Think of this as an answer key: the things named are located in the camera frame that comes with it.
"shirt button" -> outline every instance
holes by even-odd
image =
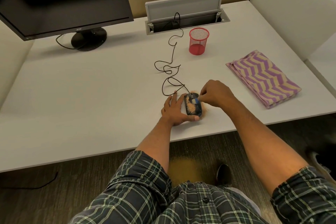
[[[207,197],[204,197],[203,199],[202,199],[202,201],[204,202],[204,203],[209,203],[209,199],[207,198]]]

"folded towel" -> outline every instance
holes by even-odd
[[[226,65],[252,90],[267,109],[291,99],[302,90],[257,50]]]

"monitor screen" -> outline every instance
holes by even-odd
[[[128,0],[0,0],[0,19],[22,39],[132,21]]]

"shoe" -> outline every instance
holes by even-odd
[[[217,170],[216,175],[217,183],[216,185],[221,185],[224,187],[232,187],[232,174],[229,166],[227,164],[221,164]]]
[[[318,171],[325,176],[325,178],[336,184],[336,144],[329,145],[325,150],[318,153],[312,150],[307,152],[308,158],[313,162]]]

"computer monitor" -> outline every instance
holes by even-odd
[[[105,42],[102,27],[133,15],[128,0],[0,0],[0,20],[25,41],[77,32],[71,44],[89,51]]]

